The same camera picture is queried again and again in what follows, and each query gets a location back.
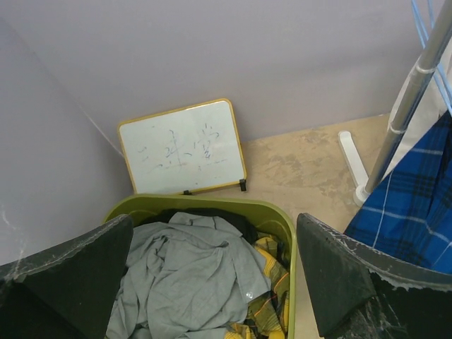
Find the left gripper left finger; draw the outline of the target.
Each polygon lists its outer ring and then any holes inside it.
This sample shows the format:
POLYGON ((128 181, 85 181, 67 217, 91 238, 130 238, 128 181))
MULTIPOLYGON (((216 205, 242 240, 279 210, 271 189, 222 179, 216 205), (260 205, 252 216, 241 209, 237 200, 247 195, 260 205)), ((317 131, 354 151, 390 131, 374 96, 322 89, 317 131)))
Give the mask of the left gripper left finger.
POLYGON ((1 266, 2 338, 103 338, 133 236, 119 215, 1 266))

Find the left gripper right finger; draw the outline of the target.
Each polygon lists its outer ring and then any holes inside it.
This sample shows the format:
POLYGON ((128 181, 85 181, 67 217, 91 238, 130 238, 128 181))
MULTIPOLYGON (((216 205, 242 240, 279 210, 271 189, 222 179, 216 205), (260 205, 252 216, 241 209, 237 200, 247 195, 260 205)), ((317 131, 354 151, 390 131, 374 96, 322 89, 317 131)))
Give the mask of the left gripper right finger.
POLYGON ((450 338, 451 275, 406 263, 297 217, 297 244, 322 338, 450 338))

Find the blue plaid shirt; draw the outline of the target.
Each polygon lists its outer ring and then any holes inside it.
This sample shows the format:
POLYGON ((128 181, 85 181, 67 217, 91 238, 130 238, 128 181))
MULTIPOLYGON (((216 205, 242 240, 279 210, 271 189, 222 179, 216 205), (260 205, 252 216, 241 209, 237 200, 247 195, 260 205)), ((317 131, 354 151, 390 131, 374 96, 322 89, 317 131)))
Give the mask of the blue plaid shirt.
POLYGON ((451 273, 451 115, 374 189, 345 234, 394 258, 451 273))

